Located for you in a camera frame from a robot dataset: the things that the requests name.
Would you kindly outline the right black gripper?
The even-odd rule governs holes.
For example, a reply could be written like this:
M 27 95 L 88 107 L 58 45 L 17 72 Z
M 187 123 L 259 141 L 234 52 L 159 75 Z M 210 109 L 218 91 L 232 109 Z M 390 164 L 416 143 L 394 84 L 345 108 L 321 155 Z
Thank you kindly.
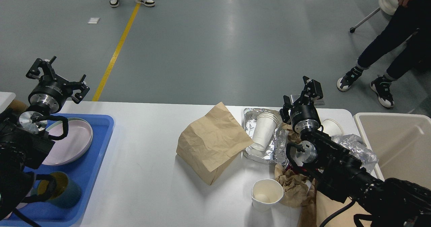
M 283 107 L 279 110 L 282 122 L 292 125 L 296 133 L 307 129 L 320 129 L 322 124 L 314 103 L 323 99 L 320 82 L 303 76 L 304 89 L 300 94 L 300 105 L 292 105 L 287 95 L 283 96 Z

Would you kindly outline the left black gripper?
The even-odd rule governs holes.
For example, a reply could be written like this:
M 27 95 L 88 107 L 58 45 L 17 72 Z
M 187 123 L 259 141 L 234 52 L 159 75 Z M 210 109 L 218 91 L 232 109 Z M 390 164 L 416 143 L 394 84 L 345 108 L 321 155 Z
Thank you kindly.
M 37 58 L 26 73 L 26 78 L 38 81 L 37 86 L 28 96 L 29 111 L 42 114 L 58 113 L 67 98 L 71 98 L 75 104 L 79 104 L 89 92 L 86 85 L 86 74 L 83 74 L 77 82 L 57 82 L 57 74 L 52 68 L 56 56 L 42 60 Z

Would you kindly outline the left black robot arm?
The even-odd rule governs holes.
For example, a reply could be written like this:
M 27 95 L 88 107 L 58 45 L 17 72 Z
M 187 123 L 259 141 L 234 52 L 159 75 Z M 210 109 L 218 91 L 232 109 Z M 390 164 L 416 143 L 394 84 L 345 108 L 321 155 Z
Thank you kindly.
M 37 58 L 26 77 L 37 86 L 28 95 L 29 106 L 22 113 L 8 107 L 1 113 L 1 219 L 14 214 L 27 224 L 38 224 L 18 209 L 19 204 L 49 202 L 59 208 L 75 207 L 80 187 L 67 176 L 37 174 L 56 141 L 69 135 L 70 118 L 57 115 L 66 100 L 78 104 L 89 92 L 85 75 L 71 82 L 52 67 L 50 60 Z

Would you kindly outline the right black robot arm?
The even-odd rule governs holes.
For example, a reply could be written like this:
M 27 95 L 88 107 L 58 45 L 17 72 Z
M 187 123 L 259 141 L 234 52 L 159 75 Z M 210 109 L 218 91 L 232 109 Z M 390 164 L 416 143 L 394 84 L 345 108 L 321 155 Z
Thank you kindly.
M 291 103 L 284 96 L 279 113 L 285 124 L 300 135 L 302 144 L 286 143 L 286 157 L 292 168 L 318 181 L 317 190 L 338 202 L 351 202 L 326 218 L 321 226 L 359 204 L 368 214 L 355 214 L 354 223 L 371 221 L 372 227 L 429 227 L 430 190 L 410 181 L 373 177 L 361 167 L 360 159 L 319 130 L 321 122 L 314 101 L 323 98 L 321 84 L 303 76 L 304 89 Z

